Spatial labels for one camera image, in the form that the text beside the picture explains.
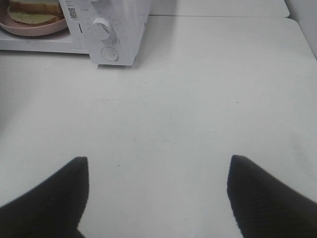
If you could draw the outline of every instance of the microwave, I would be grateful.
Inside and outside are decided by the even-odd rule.
[[[18,36],[3,27],[0,50],[89,54],[97,64],[133,64],[151,0],[59,0],[59,4],[66,29],[43,36]]]

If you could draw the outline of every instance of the sandwich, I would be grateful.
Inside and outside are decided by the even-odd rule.
[[[46,25],[64,18],[58,0],[9,0],[8,15],[16,22]]]

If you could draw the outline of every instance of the microwave dial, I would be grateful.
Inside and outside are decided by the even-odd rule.
[[[92,24],[92,32],[99,40],[107,40],[114,34],[112,24],[103,17],[97,17]]]

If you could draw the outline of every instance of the white table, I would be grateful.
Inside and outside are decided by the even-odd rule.
[[[152,0],[152,15],[288,17],[284,0]]]
[[[304,35],[317,56],[317,1],[287,0],[292,19],[301,26]]]
[[[0,53],[0,205],[88,156],[86,237],[238,238],[233,154],[317,201],[317,63],[293,20],[150,17],[133,67]]]

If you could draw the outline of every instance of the plate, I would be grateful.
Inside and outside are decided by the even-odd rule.
[[[7,1],[0,0],[0,27],[14,35],[44,36],[67,28],[65,18],[60,21],[44,25],[29,25],[13,21],[6,11],[7,7]]]

